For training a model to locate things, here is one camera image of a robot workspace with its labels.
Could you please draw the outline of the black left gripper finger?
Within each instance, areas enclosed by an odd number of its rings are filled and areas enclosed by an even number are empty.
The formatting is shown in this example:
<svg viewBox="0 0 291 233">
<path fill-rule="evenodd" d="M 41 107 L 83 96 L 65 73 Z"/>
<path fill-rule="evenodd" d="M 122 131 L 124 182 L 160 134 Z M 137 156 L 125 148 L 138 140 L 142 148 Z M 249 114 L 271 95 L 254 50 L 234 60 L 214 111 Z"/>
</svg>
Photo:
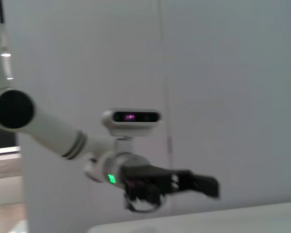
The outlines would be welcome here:
<svg viewBox="0 0 291 233">
<path fill-rule="evenodd" d="M 195 174 L 190 170 L 175 170 L 179 186 L 218 186 L 219 182 L 211 176 Z"/>
<path fill-rule="evenodd" d="M 202 183 L 202 182 L 192 182 L 192 183 L 180 183 L 177 192 L 185 192 L 185 191 L 195 191 L 198 193 L 202 193 L 211 198 L 219 198 L 219 184 L 218 183 Z"/>
</svg>

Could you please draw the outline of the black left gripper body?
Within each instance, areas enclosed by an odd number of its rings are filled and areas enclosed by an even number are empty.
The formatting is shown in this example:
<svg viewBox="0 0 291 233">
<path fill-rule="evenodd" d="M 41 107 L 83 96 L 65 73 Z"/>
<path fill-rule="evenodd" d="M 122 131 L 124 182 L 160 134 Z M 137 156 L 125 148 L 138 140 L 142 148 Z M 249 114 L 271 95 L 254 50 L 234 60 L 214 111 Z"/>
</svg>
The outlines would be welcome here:
<svg viewBox="0 0 291 233">
<path fill-rule="evenodd" d="M 129 203 L 139 200 L 148 204 L 161 204 L 161 197 L 177 191 L 172 170 L 152 165 L 124 166 L 120 175 L 125 190 L 124 197 Z"/>
</svg>

